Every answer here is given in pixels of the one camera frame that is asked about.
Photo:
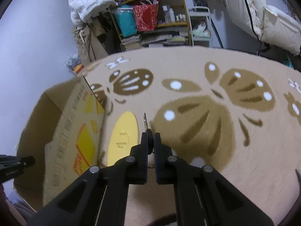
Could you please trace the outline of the wooden bookshelf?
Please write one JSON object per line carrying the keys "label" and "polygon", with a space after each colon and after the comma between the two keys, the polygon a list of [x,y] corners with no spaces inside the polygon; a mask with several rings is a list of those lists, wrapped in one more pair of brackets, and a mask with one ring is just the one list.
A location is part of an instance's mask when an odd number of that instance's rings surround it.
{"label": "wooden bookshelf", "polygon": [[122,51],[191,45],[185,0],[116,0],[109,12]]}

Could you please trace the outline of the beige butterfly pattern rug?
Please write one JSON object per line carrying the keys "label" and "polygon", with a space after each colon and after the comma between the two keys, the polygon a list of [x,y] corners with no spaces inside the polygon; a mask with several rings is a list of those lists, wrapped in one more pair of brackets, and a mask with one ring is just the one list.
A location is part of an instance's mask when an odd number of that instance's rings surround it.
{"label": "beige butterfly pattern rug", "polygon": [[300,72],[234,50],[143,48],[84,71],[105,109],[99,164],[119,117],[143,119],[188,164],[211,165],[286,225],[300,208]]}

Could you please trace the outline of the white utility cart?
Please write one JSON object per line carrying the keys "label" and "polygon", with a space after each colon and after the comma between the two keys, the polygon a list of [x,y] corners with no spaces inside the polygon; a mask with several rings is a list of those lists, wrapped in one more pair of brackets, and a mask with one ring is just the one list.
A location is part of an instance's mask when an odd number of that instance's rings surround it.
{"label": "white utility cart", "polygon": [[188,9],[188,21],[192,46],[213,46],[210,9],[204,6],[194,6]]}

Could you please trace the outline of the white bedding duvet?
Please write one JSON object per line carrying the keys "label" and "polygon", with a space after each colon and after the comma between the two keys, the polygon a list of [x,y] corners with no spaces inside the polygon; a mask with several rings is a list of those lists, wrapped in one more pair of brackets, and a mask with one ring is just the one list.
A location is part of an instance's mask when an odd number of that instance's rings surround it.
{"label": "white bedding duvet", "polygon": [[300,24],[266,0],[224,0],[233,24],[260,42],[300,53]]}

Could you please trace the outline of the beige hanging coat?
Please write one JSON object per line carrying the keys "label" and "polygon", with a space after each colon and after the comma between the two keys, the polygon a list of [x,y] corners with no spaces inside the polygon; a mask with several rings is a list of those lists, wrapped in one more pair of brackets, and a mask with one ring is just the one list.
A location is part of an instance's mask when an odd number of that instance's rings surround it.
{"label": "beige hanging coat", "polygon": [[79,58],[85,67],[91,62],[108,56],[108,52],[102,44],[107,38],[107,32],[97,18],[81,27],[73,26],[72,33]]}

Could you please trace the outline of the yellow round disc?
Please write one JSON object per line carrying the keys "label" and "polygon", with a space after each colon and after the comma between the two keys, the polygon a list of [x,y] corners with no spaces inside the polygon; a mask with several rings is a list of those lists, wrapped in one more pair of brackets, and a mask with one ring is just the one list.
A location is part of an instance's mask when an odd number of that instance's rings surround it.
{"label": "yellow round disc", "polygon": [[107,154],[107,166],[129,156],[131,148],[138,144],[138,123],[135,115],[124,112],[114,125]]}

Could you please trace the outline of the red patterned bag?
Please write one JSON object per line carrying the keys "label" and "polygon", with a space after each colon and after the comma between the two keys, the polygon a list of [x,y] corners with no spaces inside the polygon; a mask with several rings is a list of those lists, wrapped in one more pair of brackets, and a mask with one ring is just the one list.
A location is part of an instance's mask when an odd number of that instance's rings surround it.
{"label": "red patterned bag", "polygon": [[159,5],[134,5],[133,12],[139,32],[153,31],[157,27]]}

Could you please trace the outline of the brown cardboard box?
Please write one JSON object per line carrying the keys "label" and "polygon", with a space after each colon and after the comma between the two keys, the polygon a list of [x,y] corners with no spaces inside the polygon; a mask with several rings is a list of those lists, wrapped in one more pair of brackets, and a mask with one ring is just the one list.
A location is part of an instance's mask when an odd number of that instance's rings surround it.
{"label": "brown cardboard box", "polygon": [[97,164],[104,114],[83,76],[40,96],[16,153],[34,157],[35,164],[14,180],[17,192],[35,211]]}

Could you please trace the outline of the teal storage bin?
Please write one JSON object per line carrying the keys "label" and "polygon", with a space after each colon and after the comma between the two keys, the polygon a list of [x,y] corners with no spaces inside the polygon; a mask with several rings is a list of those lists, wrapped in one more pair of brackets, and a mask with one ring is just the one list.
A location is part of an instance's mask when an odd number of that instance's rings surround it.
{"label": "teal storage bin", "polygon": [[113,14],[124,37],[134,36],[137,33],[132,6],[117,7],[113,10]]}

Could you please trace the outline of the white puffer jacket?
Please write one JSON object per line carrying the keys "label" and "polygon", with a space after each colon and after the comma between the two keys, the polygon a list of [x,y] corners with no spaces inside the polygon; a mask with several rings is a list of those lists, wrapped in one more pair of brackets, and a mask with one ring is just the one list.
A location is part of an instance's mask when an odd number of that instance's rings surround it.
{"label": "white puffer jacket", "polygon": [[68,0],[71,21],[77,28],[115,4],[114,0]]}

